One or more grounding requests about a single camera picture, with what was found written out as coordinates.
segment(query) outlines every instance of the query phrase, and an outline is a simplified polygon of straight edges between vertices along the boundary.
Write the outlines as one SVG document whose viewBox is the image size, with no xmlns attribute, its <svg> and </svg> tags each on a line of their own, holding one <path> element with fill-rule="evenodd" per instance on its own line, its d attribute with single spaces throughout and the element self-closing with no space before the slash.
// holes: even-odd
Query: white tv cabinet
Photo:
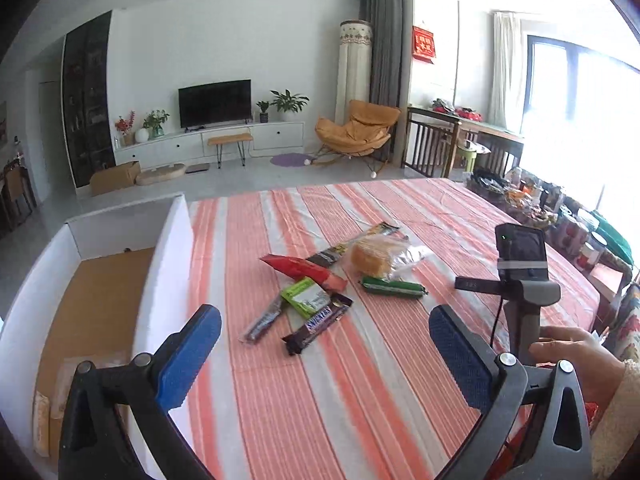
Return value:
<svg viewBox="0 0 640 480">
<path fill-rule="evenodd" d="M 142 144 L 114 150 L 116 164 L 136 160 L 141 168 L 156 168 L 166 164 L 184 162 L 199 164 L 217 162 L 216 147 L 208 146 L 212 137 L 224 137 L 249 132 L 254 140 L 250 143 L 250 156 L 273 156 L 291 150 L 301 150 L 304 138 L 304 123 L 255 123 L 241 126 L 221 126 L 197 132 L 176 132 Z M 239 158 L 235 143 L 223 146 L 222 159 Z"/>
</svg>

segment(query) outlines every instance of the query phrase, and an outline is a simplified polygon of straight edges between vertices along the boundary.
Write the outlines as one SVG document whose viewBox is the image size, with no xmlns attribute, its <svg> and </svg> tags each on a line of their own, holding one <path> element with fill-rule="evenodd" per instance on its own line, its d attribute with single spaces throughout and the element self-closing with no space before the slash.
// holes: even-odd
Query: red wall hanging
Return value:
<svg viewBox="0 0 640 480">
<path fill-rule="evenodd" d="M 413 54 L 414 59 L 433 63 L 433 59 L 436 57 L 436 46 L 433 42 L 432 32 L 414 27 Z"/>
</svg>

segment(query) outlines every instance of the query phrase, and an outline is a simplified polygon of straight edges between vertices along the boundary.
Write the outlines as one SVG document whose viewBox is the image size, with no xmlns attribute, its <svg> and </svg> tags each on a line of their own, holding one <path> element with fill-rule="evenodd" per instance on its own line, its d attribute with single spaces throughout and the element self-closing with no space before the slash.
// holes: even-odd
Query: tv screen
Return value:
<svg viewBox="0 0 640 480">
<path fill-rule="evenodd" d="M 180 88 L 178 104 L 183 128 L 251 119 L 251 80 Z"/>
</svg>

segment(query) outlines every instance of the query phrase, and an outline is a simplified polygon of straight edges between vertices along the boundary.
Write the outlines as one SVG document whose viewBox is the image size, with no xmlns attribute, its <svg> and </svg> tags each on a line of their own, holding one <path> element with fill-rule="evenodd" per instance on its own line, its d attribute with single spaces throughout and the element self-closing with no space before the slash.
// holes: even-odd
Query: cardboard box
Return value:
<svg viewBox="0 0 640 480">
<path fill-rule="evenodd" d="M 115 191 L 116 189 L 135 186 L 136 177 L 139 174 L 140 163 L 138 161 L 125 162 L 114 168 L 98 171 L 98 173 L 92 175 L 89 181 L 91 193 L 93 196 L 96 196 Z"/>
<path fill-rule="evenodd" d="M 36 391 L 53 400 L 58 371 L 80 356 L 154 353 L 189 318 L 193 229 L 184 196 L 67 221 L 31 267 L 0 332 L 0 412 L 44 480 L 57 478 L 62 420 L 49 419 L 49 457 L 33 447 Z M 193 443 L 186 403 L 172 410 Z M 159 470 L 132 416 L 127 433 L 153 478 Z"/>
</svg>

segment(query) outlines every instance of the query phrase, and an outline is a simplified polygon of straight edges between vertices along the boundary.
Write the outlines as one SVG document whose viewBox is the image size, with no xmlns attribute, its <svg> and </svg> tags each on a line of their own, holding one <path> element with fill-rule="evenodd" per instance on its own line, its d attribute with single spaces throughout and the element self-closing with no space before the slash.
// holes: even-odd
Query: purple rug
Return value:
<svg viewBox="0 0 640 480">
<path fill-rule="evenodd" d="M 276 166 L 282 166 L 283 168 L 299 168 L 305 165 L 305 160 L 308 160 L 309 155 L 304 153 L 283 153 L 271 157 L 271 163 Z"/>
</svg>

